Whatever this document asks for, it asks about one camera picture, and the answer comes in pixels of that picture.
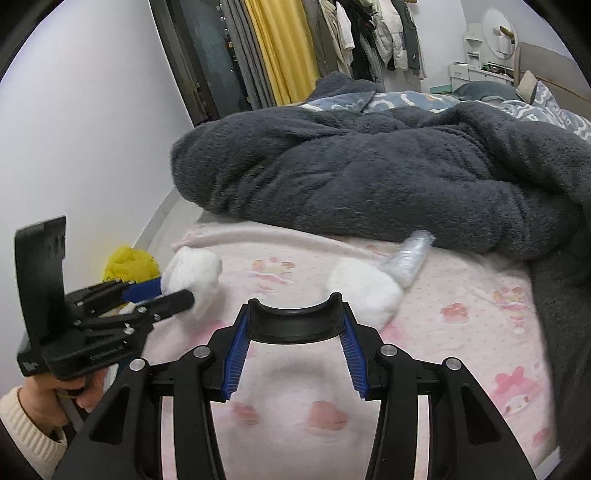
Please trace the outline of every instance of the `round mirror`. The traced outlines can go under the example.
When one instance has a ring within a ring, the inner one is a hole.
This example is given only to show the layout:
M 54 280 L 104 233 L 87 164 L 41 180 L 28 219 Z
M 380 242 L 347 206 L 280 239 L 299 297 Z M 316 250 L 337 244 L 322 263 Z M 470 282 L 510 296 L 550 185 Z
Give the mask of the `round mirror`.
M 491 51 L 507 60 L 517 46 L 517 32 L 509 19 L 496 8 L 489 8 L 482 20 L 482 31 Z

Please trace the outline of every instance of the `blue gripper pad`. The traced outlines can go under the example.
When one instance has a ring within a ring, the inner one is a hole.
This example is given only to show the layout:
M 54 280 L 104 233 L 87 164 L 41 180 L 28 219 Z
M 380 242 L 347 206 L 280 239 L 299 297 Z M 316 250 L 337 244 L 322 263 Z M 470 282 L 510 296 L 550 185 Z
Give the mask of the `blue gripper pad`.
M 353 381 L 353 387 L 359 392 L 361 398 L 367 399 L 369 395 L 367 363 L 359 346 L 359 341 L 355 336 L 351 321 L 346 313 L 345 329 L 339 337 L 340 344 L 343 347 L 343 353 L 345 354 L 345 360 L 347 360 L 347 366 L 349 367 L 351 380 Z
M 139 303 L 144 300 L 151 300 L 162 295 L 160 277 L 130 286 L 123 293 L 123 299 L 131 303 Z
M 251 344 L 250 339 L 246 336 L 247 327 L 248 313 L 245 313 L 224 363 L 222 394 L 226 400 L 230 400 L 232 394 L 238 389 L 238 382 L 242 375 L 248 347 Z

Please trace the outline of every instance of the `beige pillow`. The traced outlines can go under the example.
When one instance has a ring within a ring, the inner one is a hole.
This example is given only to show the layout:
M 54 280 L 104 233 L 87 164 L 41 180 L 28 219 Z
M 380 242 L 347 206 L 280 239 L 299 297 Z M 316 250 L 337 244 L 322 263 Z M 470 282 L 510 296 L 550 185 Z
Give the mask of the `beige pillow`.
M 517 86 L 517 95 L 531 105 L 534 101 L 536 85 L 538 85 L 538 79 L 528 70 Z

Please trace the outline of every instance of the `curtain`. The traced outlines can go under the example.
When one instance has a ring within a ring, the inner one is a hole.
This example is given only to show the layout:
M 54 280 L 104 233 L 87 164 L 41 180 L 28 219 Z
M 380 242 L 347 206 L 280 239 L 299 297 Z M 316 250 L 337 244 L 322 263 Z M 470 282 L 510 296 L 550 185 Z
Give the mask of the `curtain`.
M 221 0 L 234 53 L 253 110 L 275 106 L 260 46 L 244 0 Z
M 277 105 L 302 102 L 320 75 L 301 0 L 245 0 Z

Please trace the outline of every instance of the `yellow plastic bag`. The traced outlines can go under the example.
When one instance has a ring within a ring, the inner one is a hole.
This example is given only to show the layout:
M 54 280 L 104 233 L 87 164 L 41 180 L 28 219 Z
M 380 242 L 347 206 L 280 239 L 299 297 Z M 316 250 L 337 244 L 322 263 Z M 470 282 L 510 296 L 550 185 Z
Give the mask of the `yellow plastic bag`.
M 143 282 L 160 276 L 160 268 L 154 257 L 144 250 L 121 247 L 107 262 L 104 281 L 120 278 L 124 281 Z

